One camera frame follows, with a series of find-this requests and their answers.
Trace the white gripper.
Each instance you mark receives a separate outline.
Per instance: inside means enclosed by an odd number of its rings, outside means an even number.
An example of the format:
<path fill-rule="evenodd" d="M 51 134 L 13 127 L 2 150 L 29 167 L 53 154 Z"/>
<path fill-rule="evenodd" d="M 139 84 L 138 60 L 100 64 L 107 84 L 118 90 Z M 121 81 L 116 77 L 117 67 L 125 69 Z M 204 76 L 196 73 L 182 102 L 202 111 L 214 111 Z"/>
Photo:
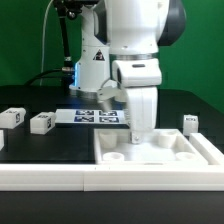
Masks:
<path fill-rule="evenodd" d="M 144 142 L 144 134 L 152 131 L 157 115 L 157 86 L 162 74 L 157 59 L 114 60 L 112 77 L 125 92 L 132 144 Z"/>

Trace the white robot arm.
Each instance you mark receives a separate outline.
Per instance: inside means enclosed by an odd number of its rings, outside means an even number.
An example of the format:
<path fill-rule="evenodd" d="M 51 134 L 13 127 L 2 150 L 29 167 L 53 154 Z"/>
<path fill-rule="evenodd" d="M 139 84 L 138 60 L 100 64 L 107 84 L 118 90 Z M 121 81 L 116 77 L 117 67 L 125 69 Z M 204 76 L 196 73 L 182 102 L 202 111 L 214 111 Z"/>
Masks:
<path fill-rule="evenodd" d="M 97 0 L 82 7 L 82 53 L 70 85 L 73 95 L 126 104 L 130 140 L 144 141 L 155 128 L 157 86 L 162 82 L 157 54 L 185 30 L 182 0 Z"/>

